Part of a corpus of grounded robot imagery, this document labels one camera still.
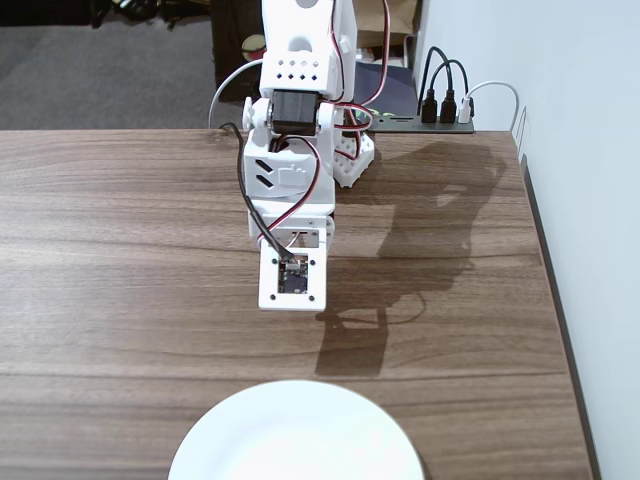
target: cardboard box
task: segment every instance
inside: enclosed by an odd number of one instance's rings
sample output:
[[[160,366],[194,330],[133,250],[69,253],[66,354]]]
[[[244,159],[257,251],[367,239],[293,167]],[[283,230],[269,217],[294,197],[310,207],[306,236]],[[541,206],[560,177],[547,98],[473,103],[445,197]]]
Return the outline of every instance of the cardboard box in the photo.
[[[422,0],[387,0],[391,10],[391,44],[402,45],[404,37],[419,25]],[[381,0],[354,0],[358,21],[358,46],[382,46],[384,10]]]

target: circuit board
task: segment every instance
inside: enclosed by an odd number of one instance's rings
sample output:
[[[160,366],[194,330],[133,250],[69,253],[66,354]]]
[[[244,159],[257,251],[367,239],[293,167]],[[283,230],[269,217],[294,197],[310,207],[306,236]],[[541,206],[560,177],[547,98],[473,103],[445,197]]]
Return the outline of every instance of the circuit board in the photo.
[[[295,256],[289,261],[281,261],[278,269],[278,292],[306,294],[309,281],[307,257]]]

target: white plate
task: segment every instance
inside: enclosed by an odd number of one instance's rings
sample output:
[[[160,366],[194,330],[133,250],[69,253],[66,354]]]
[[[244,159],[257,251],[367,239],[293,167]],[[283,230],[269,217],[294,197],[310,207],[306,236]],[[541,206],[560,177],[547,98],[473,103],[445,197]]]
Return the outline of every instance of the white plate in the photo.
[[[187,434],[169,480],[423,480],[384,410],[350,390],[286,381],[237,393]]]

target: white wall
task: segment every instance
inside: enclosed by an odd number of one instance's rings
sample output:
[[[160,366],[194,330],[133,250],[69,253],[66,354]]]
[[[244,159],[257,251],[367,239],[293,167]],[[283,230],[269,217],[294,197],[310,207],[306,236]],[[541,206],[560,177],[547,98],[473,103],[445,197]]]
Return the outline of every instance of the white wall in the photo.
[[[527,106],[522,152],[603,478],[640,479],[640,1],[425,2],[427,48]],[[479,129],[508,129],[508,90],[474,98]]]

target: plug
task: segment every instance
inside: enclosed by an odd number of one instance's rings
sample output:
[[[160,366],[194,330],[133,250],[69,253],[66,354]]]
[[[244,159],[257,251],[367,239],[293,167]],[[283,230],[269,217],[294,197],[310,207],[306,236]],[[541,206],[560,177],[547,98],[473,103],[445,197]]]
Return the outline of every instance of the plug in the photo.
[[[456,92],[447,90],[447,95],[440,107],[440,123],[455,123],[458,107],[456,105]]]
[[[438,101],[433,88],[427,90],[427,99],[422,102],[422,123],[436,123],[438,120]]]
[[[464,97],[462,99],[462,107],[460,107],[460,116],[458,116],[458,123],[469,123],[471,121],[472,105],[473,98]]]

